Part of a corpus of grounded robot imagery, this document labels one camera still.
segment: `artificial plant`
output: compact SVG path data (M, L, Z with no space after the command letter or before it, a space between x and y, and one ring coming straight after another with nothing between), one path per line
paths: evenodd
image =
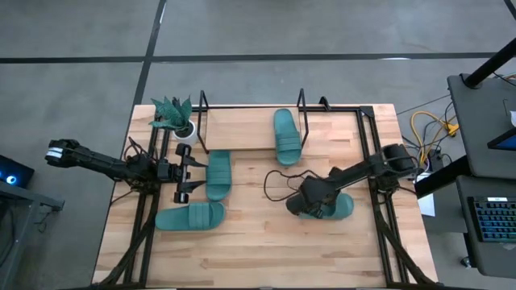
M157 128L165 128L176 132L185 132L189 129L189 119L192 114L192 103L190 98L181 104L178 98L173 97L170 101L167 97L164 101L152 99L156 106L156 114L161 121L152 121L149 124Z

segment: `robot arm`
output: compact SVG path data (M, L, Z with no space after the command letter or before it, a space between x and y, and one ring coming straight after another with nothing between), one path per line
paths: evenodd
M396 190L399 187L397 179L416 169L411 159L402 145L394 144L345 170L332 168L327 178L308 176L299 187L299 193L287 199L287 209L295 215L307 213L314 216L322 205L335 203L340 189L370 176L377 180L376 190L379 192Z
M138 191L156 189L160 183L177 183L174 202L181 204L188 203L188 193L205 183L204 180L187 181L190 178L188 166L206 167L190 156L190 145L178 144L176 155L181 156L181 163L171 164L166 159L156 160L150 156L131 137L129 142L131 147L136 149L136 155L128 156L125 161L91 151L71 139L50 141L45 159L47 164L55 167L78 166L103 173L115 181L124 180L131 189Z

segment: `electronic device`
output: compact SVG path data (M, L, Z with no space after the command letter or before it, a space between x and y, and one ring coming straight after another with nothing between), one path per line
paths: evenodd
M489 149L516 151L516 128L496 137L487 143Z
M181 163L170 164L165 158L158 160L149 155L131 137L129 142L131 145L124 152L125 160L120 160L91 151L76 140L52 140L48 144L45 159L47 164L55 167L79 166L103 173L114 181L123 180L131 186L131 190L141 193L152 193L162 183L177 183L174 202L180 204L188 203L188 193L206 183L204 180L187 181L190 178L188 166L206 167L190 156L192 151L190 145L178 144L176 155L181 156ZM127 151L131 148L136 151L136 155L127 156Z
M0 155L0 181L26 189L34 169Z
M404 146L393 144L345 170L333 167L327 178L307 176L299 187L299 193L287 199L287 210L295 215L306 213L320 218L321 207L333 205L340 189L367 177L374 177L376 190L389 196L399 188L399 178L418 170L412 159Z
M482 242L516 242L516 198L469 197L473 221Z

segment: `gray floor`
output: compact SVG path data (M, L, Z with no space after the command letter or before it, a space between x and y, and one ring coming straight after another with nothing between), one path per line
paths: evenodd
M0 0L0 57L143 56L158 0ZM285 53L495 52L514 37L502 0L168 0L156 56ZM143 104L164 95L212 104L393 103L398 112L448 94L446 77L485 59L339 60L152 64ZM44 162L50 139L74 138L119 156L142 64L0 64L0 154L36 170L32 188L66 200L36 234L17 277L20 289L86 286L92 276L113 183ZM500 73L516 71L509 62ZM416 110L441 116L445 97ZM414 139L409 119L402 133ZM418 118L421 130L429 122ZM428 134L433 136L437 127ZM460 134L441 143L456 159ZM429 231L439 281L514 288L514 280L462 268L459 234Z

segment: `potted plant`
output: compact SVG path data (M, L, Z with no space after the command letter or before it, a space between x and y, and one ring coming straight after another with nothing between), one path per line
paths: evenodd
M197 142L197 127L190 120L192 114L192 103L190 98L186 99L182 104L178 98L173 97L170 101L167 97L164 101L152 99L156 106L156 114L162 119L160 121L152 121L149 124L156 128L164 128L171 130L172 135L180 142L194 145Z

